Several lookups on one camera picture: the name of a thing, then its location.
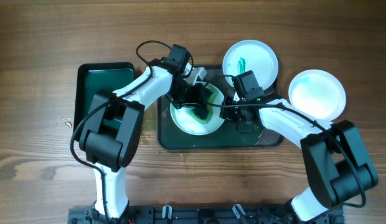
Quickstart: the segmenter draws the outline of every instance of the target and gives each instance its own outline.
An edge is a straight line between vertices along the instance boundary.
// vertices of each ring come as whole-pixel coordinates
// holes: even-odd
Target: wooden table
[[[149,39],[213,64],[240,40],[267,43],[279,59],[284,97],[303,70],[335,75],[347,93],[339,120],[357,125],[380,179],[365,208],[345,209],[347,223],[386,223],[386,1],[0,6],[0,223],[65,223],[69,208],[95,201],[93,171],[68,148],[77,68],[128,61],[143,69],[134,51]],[[157,45],[142,51],[146,58],[166,53]],[[183,159],[166,153],[155,111],[145,114],[128,167],[132,205],[284,203],[308,186],[301,151],[289,141]]]

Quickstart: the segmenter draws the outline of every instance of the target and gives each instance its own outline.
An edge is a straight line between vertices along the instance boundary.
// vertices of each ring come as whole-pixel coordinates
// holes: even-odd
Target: white bowl with green residue
[[[276,80],[279,64],[269,46],[257,40],[243,40],[226,52],[222,70],[225,75],[234,76],[252,70],[259,86],[266,90]],[[230,77],[226,80],[232,85]]]
[[[211,103],[216,105],[221,105],[224,101],[224,95],[222,92],[212,84],[208,84],[207,88],[213,93],[216,93],[215,98]],[[176,126],[187,134],[193,134],[196,136],[201,136],[205,134],[210,134],[216,131],[224,123],[224,119],[219,117],[220,108],[211,106],[211,117],[208,119],[208,122],[201,123],[198,122],[191,114],[193,108],[182,107],[181,109],[175,109],[174,105],[170,104],[169,112],[171,114],[172,120],[175,122]]]

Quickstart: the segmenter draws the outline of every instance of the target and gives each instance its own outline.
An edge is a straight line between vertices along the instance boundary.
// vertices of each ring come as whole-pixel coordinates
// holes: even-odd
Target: white plate
[[[252,70],[258,84],[264,90],[269,88],[278,76],[279,64],[275,53],[269,46],[257,40],[243,40],[226,52],[222,70],[225,75],[239,75],[238,61],[243,58],[245,71]],[[232,85],[232,79],[226,80]]]
[[[288,98],[295,108],[329,121],[344,111],[347,101],[344,87],[338,79],[317,69],[296,75],[288,87]]]
[[[222,94],[222,92],[217,87],[211,84],[208,84],[207,88],[215,93],[218,93],[218,95],[214,99],[213,104],[221,105],[224,101],[224,95]],[[182,107],[181,109],[177,110],[175,109],[174,105],[171,104],[169,106],[169,112],[171,113],[172,120],[175,122],[178,128],[180,128],[187,134],[193,134],[197,136],[210,134],[217,130],[225,121],[224,119],[219,117],[220,108],[218,107],[212,107],[212,116],[207,124],[202,124],[196,121],[190,114],[191,110],[192,108],[186,107]]]

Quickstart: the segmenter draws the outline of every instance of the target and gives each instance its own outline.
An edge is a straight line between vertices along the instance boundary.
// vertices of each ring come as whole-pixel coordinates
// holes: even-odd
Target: green tray
[[[204,81],[211,80],[214,76],[223,75],[221,65],[197,65],[204,67],[207,76]],[[224,78],[217,78],[211,84],[215,85],[225,96],[233,96],[235,90]],[[266,94],[279,93],[277,80],[265,90]],[[169,106],[171,102],[165,97],[158,99],[158,142],[169,152],[197,151],[200,149],[257,149],[275,147],[283,141],[283,136],[260,127],[252,133],[239,133],[236,124],[225,121],[219,129],[203,136],[187,134],[180,130],[171,118]]]
[[[77,93],[75,95],[74,131],[88,114],[92,99],[99,90],[114,91],[134,80],[134,67],[129,62],[88,63],[78,68]],[[104,120],[106,125],[116,129],[118,121]]]

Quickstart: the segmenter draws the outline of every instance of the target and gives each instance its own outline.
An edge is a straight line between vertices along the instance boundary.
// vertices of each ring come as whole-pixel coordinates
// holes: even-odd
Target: black mounting rail
[[[92,207],[73,208],[69,210],[68,224],[105,224],[93,218],[95,212]],[[214,217],[205,217],[203,214],[214,214]],[[127,224],[301,224],[298,218],[286,209],[286,204],[260,205],[244,207],[197,207],[178,208],[164,206],[129,207],[127,219],[121,223]],[[321,215],[312,224],[344,224],[342,208],[331,210]]]

